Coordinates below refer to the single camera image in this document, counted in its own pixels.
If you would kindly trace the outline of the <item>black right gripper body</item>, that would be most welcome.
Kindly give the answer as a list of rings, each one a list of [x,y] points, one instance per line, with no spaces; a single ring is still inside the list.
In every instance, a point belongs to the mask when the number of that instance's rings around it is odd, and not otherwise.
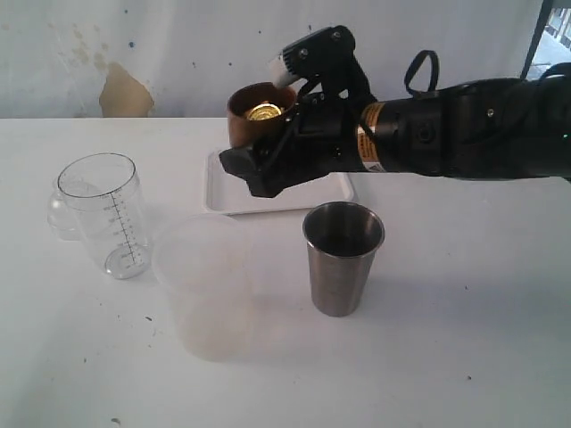
[[[379,150],[370,122],[379,114],[373,95],[355,98],[310,95],[301,101],[275,137],[262,137],[252,148],[296,157],[313,177],[325,172],[379,171]]]

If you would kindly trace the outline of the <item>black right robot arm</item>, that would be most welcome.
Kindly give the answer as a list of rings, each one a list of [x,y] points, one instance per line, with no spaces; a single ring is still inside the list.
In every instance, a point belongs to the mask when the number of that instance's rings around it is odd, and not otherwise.
[[[536,80],[430,84],[379,101],[353,55],[307,64],[292,117],[275,137],[219,155],[250,193],[272,198],[331,173],[513,180],[570,176],[570,66]]]

